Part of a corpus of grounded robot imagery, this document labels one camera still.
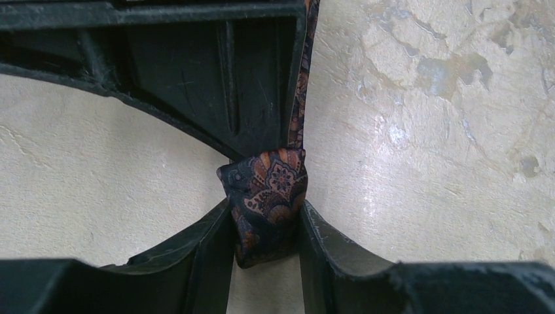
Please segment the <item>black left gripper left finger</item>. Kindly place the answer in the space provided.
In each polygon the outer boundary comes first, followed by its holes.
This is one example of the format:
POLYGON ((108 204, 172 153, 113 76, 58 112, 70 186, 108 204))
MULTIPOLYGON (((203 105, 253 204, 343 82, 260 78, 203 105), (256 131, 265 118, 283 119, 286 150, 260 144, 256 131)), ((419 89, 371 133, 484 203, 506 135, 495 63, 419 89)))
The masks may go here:
POLYGON ((2 313, 225 313, 234 227, 222 201, 198 222, 127 263, 1 261, 2 313))

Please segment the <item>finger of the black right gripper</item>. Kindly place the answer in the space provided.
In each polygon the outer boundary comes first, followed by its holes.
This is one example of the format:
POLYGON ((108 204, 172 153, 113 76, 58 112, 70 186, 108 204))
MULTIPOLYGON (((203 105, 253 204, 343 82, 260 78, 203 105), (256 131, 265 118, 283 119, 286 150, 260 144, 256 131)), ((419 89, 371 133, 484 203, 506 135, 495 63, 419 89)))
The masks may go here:
POLYGON ((2 1, 1 72, 121 102, 232 160, 284 147, 304 1, 2 1))

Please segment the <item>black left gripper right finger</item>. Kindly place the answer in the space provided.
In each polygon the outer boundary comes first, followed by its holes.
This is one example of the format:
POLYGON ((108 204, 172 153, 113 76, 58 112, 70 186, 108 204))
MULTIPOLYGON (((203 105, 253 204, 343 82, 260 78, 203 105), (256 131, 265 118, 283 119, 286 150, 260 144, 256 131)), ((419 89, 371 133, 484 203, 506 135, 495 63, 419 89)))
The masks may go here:
POLYGON ((554 270, 538 262, 391 262, 305 202, 299 233, 307 313, 553 313, 554 270))

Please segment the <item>brown patterned necktie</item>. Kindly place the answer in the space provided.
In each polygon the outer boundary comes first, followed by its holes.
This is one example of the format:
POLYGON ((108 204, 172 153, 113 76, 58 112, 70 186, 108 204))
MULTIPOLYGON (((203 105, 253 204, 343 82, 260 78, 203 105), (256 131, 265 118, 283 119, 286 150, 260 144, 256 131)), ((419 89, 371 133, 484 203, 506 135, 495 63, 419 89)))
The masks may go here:
POLYGON ((292 255, 307 187, 304 119, 319 1, 306 1, 307 30, 287 145, 221 166, 221 180, 238 233, 236 262, 242 269, 292 255))

